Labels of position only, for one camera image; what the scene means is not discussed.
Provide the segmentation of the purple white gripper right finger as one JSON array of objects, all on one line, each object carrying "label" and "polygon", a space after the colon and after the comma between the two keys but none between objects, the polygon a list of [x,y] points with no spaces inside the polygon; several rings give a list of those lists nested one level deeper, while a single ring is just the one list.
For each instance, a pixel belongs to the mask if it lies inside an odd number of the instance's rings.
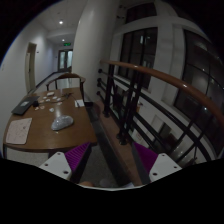
[{"label": "purple white gripper right finger", "polygon": [[154,182],[181,170],[166,153],[157,154],[134,142],[133,157],[142,182]]}]

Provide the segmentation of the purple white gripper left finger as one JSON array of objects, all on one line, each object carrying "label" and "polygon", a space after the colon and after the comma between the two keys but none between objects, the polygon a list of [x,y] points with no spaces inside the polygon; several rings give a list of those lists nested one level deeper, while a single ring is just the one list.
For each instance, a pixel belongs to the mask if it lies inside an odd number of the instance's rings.
[{"label": "purple white gripper left finger", "polygon": [[66,180],[79,180],[91,153],[89,142],[66,153],[56,152],[40,168]]}]

